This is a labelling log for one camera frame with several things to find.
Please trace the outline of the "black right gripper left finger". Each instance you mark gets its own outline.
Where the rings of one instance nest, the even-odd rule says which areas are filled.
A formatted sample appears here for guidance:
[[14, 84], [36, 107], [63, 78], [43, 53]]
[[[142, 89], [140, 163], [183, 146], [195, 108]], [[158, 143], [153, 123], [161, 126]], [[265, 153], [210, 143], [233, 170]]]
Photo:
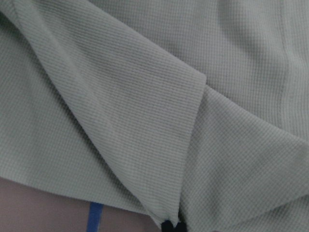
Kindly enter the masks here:
[[174, 227], [170, 220], [165, 220], [161, 223], [161, 232], [174, 232]]

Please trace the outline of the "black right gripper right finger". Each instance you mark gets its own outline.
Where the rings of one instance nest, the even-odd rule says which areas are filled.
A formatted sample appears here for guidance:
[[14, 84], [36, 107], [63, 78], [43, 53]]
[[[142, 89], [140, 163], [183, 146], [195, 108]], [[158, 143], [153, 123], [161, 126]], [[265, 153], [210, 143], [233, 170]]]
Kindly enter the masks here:
[[187, 225], [184, 222], [178, 222], [174, 228], [174, 232], [187, 232]]

